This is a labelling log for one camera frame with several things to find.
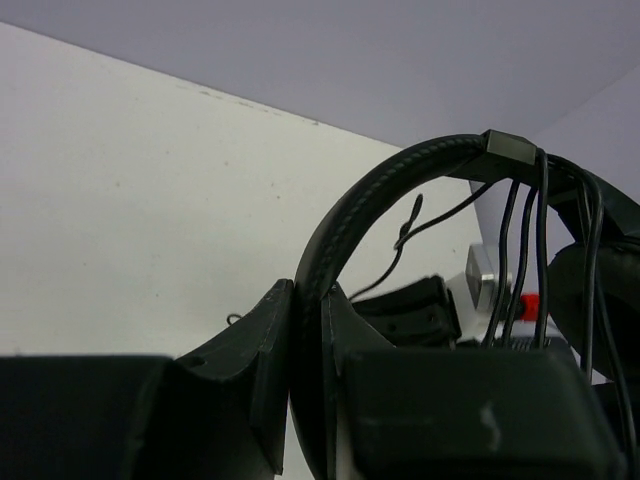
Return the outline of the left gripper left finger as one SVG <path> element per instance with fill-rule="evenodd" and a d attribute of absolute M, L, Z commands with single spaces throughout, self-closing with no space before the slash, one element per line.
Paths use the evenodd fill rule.
<path fill-rule="evenodd" d="M 186 401 L 191 464 L 212 474 L 281 474 L 293 282 L 280 279 L 246 315 L 178 363 L 195 380 Z"/>

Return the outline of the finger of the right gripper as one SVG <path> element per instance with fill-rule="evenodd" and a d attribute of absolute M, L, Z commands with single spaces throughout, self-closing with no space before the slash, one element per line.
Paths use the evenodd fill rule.
<path fill-rule="evenodd" d="M 352 305 L 396 346 L 447 347 L 462 334 L 452 292 L 439 275 Z"/>

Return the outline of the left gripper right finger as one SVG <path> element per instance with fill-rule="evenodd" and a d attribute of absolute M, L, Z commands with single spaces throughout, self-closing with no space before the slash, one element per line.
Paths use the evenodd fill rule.
<path fill-rule="evenodd" d="M 328 479 L 338 478 L 338 432 L 347 429 L 341 420 L 345 407 L 341 377 L 344 361 L 352 352 L 394 349 L 395 346 L 362 318 L 339 284 L 321 300 L 322 387 L 324 398 L 324 446 Z"/>

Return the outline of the black headphones with cable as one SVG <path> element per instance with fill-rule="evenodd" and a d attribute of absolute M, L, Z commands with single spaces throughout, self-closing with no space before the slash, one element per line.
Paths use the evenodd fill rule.
<path fill-rule="evenodd" d="M 324 454 L 321 300 L 376 220 L 416 186 L 447 176 L 534 190 L 538 229 L 555 210 L 574 244 L 539 264 L 542 337 L 563 321 L 560 283 L 575 273 L 583 307 L 583 350 L 573 360 L 536 343 L 460 350 L 403 348 L 352 352 L 341 377 L 347 429 L 338 432 L 338 474 L 365 479 L 635 479 L 634 438 L 619 447 L 586 371 L 596 334 L 609 334 L 598 263 L 614 248 L 639 248 L 639 206 L 572 162 L 498 131 L 453 135 L 405 149 L 373 169 L 328 212 L 298 266 L 293 304 L 291 401 L 312 475 L 328 479 Z"/>

